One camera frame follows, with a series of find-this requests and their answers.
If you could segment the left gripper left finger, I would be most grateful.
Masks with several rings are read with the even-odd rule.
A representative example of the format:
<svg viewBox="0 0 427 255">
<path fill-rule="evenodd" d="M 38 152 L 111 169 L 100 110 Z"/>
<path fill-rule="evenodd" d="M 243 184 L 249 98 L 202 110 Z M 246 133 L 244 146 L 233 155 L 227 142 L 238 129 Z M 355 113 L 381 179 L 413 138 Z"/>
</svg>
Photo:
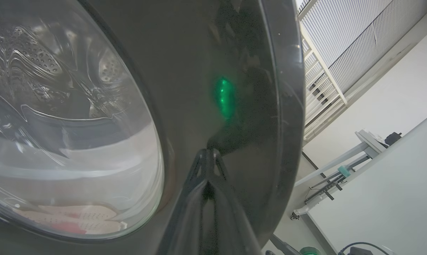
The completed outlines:
<svg viewBox="0 0 427 255">
<path fill-rule="evenodd" d="M 165 229 L 157 255 L 200 255 L 207 150 L 197 152 Z"/>
</svg>

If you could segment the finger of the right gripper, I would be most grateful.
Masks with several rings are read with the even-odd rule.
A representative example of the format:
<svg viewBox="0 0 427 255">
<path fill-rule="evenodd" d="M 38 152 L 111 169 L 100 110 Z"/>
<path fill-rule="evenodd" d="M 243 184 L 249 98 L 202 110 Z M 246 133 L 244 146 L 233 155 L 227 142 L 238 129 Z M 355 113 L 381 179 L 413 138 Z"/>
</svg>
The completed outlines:
<svg viewBox="0 0 427 255">
<path fill-rule="evenodd" d="M 284 255 L 302 255 L 299 251 L 288 245 L 286 242 L 283 242 L 274 234 L 270 237 L 270 241 Z"/>
</svg>

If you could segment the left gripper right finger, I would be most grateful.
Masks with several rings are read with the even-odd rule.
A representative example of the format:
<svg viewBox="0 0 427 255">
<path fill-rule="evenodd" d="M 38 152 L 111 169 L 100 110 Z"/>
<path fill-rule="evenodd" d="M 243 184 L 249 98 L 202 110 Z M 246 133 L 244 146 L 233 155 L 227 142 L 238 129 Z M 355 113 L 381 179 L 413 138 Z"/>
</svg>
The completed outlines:
<svg viewBox="0 0 427 255">
<path fill-rule="evenodd" d="M 260 246 L 246 213 L 229 183 L 226 165 L 220 153 L 208 149 L 212 169 L 208 183 L 214 202 L 215 237 L 219 255 L 260 255 Z"/>
</svg>

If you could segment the dark washing machine door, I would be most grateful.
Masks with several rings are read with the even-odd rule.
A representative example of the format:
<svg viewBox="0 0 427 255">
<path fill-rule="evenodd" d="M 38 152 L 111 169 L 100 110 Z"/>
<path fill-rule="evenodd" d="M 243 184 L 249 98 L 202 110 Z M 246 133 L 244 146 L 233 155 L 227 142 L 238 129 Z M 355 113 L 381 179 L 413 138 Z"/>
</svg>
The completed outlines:
<svg viewBox="0 0 427 255">
<path fill-rule="evenodd" d="M 304 127 L 294 0 L 0 0 L 0 255 L 157 255 L 217 150 L 260 255 Z"/>
</svg>

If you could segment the white wheeled table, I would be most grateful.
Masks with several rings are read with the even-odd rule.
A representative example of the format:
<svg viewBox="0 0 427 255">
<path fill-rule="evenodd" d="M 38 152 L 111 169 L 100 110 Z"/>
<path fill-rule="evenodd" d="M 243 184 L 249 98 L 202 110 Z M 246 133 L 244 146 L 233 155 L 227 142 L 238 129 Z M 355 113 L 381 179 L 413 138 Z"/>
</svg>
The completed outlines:
<svg viewBox="0 0 427 255">
<path fill-rule="evenodd" d="M 292 211 L 290 215 L 291 220 L 298 220 L 302 215 L 309 213 L 309 211 L 324 200 L 334 200 L 333 193 L 342 191 L 346 184 L 360 174 L 356 170 L 359 165 L 375 159 L 389 147 L 381 137 L 375 136 L 366 130 L 355 132 L 355 135 L 359 139 L 359 144 L 321 168 L 316 168 L 313 173 L 296 181 L 295 186 L 298 187 L 315 177 L 322 177 L 322 180 L 309 187 L 309 190 L 313 191 L 313 193 L 307 194 L 307 197 L 304 199 L 304 206 Z M 345 166 L 351 175 L 344 178 L 337 170 L 340 166 Z"/>
</svg>

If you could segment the black box on table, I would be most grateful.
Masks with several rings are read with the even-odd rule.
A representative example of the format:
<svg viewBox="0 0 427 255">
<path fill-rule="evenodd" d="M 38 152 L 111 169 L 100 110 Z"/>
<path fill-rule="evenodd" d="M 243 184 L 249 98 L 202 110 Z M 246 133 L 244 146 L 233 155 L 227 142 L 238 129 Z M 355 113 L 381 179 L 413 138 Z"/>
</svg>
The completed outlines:
<svg viewBox="0 0 427 255">
<path fill-rule="evenodd" d="M 401 133 L 393 132 L 390 135 L 388 135 L 388 137 L 386 137 L 385 144 L 387 144 L 388 146 L 391 146 L 394 143 L 396 143 L 399 139 L 401 139 L 401 137 L 402 137 Z"/>
</svg>

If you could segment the white metal railing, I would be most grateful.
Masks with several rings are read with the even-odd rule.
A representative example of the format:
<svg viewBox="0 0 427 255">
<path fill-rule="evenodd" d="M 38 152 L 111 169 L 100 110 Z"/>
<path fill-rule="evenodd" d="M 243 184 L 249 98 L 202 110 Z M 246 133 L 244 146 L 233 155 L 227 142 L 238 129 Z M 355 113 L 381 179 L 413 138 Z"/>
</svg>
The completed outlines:
<svg viewBox="0 0 427 255">
<path fill-rule="evenodd" d="M 347 106 L 343 92 L 325 63 L 303 20 L 319 0 L 302 0 L 299 25 L 305 64 L 305 128 L 303 140 L 310 142 L 328 122 Z"/>
</svg>

